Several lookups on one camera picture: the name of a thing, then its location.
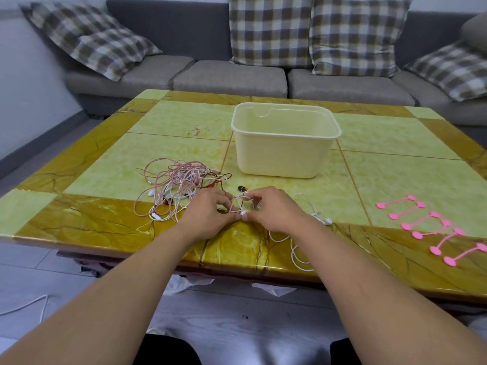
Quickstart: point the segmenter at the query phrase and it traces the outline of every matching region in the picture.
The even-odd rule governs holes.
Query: hand
[[[255,211],[242,215],[243,221],[255,221],[271,232],[291,234],[293,228],[308,215],[283,190],[274,186],[245,192]]]
[[[223,205],[229,211],[237,211],[232,198],[231,194],[216,187],[199,189],[177,226],[184,233],[190,233],[192,242],[212,238],[227,224],[240,220],[240,212],[217,210],[217,205]]]

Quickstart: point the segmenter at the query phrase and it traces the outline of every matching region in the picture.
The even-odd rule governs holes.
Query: table
[[[334,113],[343,135],[316,177],[258,177],[239,170],[230,121],[234,105],[249,101],[318,105]],[[487,253],[471,253],[449,267],[429,252],[444,235],[414,239],[387,217],[413,202],[375,206],[415,195],[428,208],[401,222],[437,211],[462,228],[466,236],[445,243],[443,256],[487,239],[486,153],[428,108],[146,90],[5,195],[0,234],[17,243],[125,258],[173,226],[133,212],[135,198],[147,188],[135,169],[159,157],[200,160],[230,172],[224,188],[231,193],[238,185],[270,184],[291,195],[305,193],[322,218],[332,218],[336,233],[411,287],[428,297],[487,303]],[[150,198],[143,200],[139,207],[148,209]],[[299,203],[311,213],[309,203]],[[438,227],[438,220],[428,220],[417,230]],[[262,227],[241,222],[196,244],[179,268],[281,284],[320,282],[291,263],[287,241],[275,243]]]

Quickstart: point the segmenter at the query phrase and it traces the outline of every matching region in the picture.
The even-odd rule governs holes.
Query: storage box
[[[330,110],[291,104],[239,104],[232,129],[240,170],[277,177],[314,177],[341,135]]]

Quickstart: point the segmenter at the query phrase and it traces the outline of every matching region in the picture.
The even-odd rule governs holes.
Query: black pants
[[[182,339],[164,335],[146,334],[133,365],[148,365],[155,363],[160,356],[167,356],[171,352],[176,356],[177,363],[185,365],[201,365],[200,358],[191,345]],[[361,365],[354,348],[348,338],[333,342],[330,346],[331,365]]]

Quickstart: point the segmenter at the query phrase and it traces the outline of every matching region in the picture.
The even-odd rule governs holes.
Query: pillow
[[[231,63],[311,67],[313,0],[228,0]]]
[[[392,77],[394,43],[412,0],[315,0],[311,11],[313,74]]]
[[[35,2],[22,11],[73,59],[116,82],[145,56],[162,53],[93,6]]]
[[[463,24],[460,36],[469,46],[487,54],[487,12]]]
[[[404,67],[445,92],[453,101],[487,94],[487,56],[456,42]]]

